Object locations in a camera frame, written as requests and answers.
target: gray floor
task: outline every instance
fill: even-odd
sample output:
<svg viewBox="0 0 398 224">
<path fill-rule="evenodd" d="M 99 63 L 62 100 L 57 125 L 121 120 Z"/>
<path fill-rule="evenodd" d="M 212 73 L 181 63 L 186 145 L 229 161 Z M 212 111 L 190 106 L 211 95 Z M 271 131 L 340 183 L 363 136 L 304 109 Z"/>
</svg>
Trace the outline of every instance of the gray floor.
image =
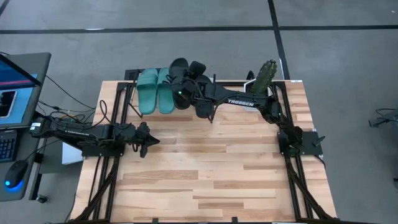
<svg viewBox="0 0 398 224">
<path fill-rule="evenodd" d="M 282 26 L 398 24 L 397 1 L 274 0 Z M 89 29 L 175 26 L 269 26 L 267 1 L 11 0 L 0 29 Z M 322 142 L 338 216 L 344 220 L 396 223 L 398 177 L 392 124 L 370 128 L 377 108 L 397 108 L 398 30 L 283 31 L 291 79 L 304 81 Z M 273 31 L 146 34 L 0 35 L 10 54 L 50 52 L 48 75 L 94 105 L 103 80 L 123 79 L 130 68 L 163 67 L 176 57 L 207 64 L 218 78 L 244 78 L 262 62 L 278 59 Z M 84 107 L 46 81 L 41 99 L 51 105 Z M 63 222 L 79 177 L 45 175 L 40 194 L 0 203 L 0 223 Z"/>
</svg>

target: keyboard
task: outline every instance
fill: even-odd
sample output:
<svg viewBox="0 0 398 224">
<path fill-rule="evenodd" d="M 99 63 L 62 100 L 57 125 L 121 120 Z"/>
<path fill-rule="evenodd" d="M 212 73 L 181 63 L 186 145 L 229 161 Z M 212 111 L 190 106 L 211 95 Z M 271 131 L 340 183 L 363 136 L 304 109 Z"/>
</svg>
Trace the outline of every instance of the keyboard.
<svg viewBox="0 0 398 224">
<path fill-rule="evenodd" d="M 0 131 L 0 162 L 11 162 L 17 157 L 17 131 Z"/>
</svg>

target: cactus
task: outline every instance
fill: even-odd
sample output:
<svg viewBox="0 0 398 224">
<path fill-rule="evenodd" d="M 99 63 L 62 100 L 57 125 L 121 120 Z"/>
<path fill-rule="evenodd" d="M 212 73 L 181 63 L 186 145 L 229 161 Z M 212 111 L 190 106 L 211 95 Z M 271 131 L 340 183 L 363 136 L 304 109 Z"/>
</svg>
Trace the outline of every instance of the cactus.
<svg viewBox="0 0 398 224">
<path fill-rule="evenodd" d="M 268 60 L 264 65 L 262 65 L 260 72 L 254 81 L 252 88 L 250 89 L 251 93 L 255 94 L 263 94 L 267 93 L 267 87 L 271 84 L 272 79 L 276 73 L 276 61 Z"/>
</svg>

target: green slipper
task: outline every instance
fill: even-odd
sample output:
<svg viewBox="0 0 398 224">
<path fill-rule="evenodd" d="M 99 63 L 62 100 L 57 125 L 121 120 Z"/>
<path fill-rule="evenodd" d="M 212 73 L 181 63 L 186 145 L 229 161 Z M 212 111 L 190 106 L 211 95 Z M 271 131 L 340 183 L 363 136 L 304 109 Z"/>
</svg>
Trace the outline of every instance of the green slipper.
<svg viewBox="0 0 398 224">
<path fill-rule="evenodd" d="M 159 72 L 157 79 L 157 89 L 159 94 L 159 112 L 162 114 L 170 114 L 174 110 L 174 99 L 173 93 L 168 84 L 164 84 L 163 81 L 167 81 L 166 76 L 169 74 L 169 68 L 162 68 Z"/>
<path fill-rule="evenodd" d="M 142 114 L 151 114 L 156 108 L 156 68 L 145 69 L 137 79 L 138 109 Z"/>
</svg>

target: wooden table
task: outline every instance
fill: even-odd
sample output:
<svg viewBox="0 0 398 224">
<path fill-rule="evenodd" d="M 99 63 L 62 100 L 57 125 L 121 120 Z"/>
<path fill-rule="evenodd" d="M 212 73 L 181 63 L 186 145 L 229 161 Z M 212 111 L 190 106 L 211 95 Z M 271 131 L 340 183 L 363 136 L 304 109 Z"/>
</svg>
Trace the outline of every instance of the wooden table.
<svg viewBox="0 0 398 224">
<path fill-rule="evenodd" d="M 99 100 L 108 106 L 109 118 L 117 84 L 103 82 L 99 94 Z M 312 130 L 303 83 L 287 80 L 286 87 L 294 124 Z M 230 89 L 243 90 L 241 86 Z M 97 107 L 94 123 L 102 117 Z M 279 129 L 265 122 L 260 112 L 221 105 L 211 124 L 197 118 L 192 107 L 168 115 L 155 111 L 142 120 L 129 109 L 126 122 L 138 126 L 141 121 L 147 122 L 160 144 L 150 147 L 145 159 L 126 146 L 111 222 L 151 222 L 152 218 L 160 222 L 230 222 L 231 217 L 242 222 L 295 220 L 285 162 L 277 142 Z M 323 164 L 313 156 L 302 156 L 302 160 L 309 191 L 335 217 Z M 97 157 L 92 157 L 83 163 L 71 218 L 87 206 L 96 161 Z M 100 172 L 98 169 L 94 193 Z M 297 192 L 305 217 L 303 198 Z M 102 203 L 100 218 L 104 211 Z"/>
</svg>

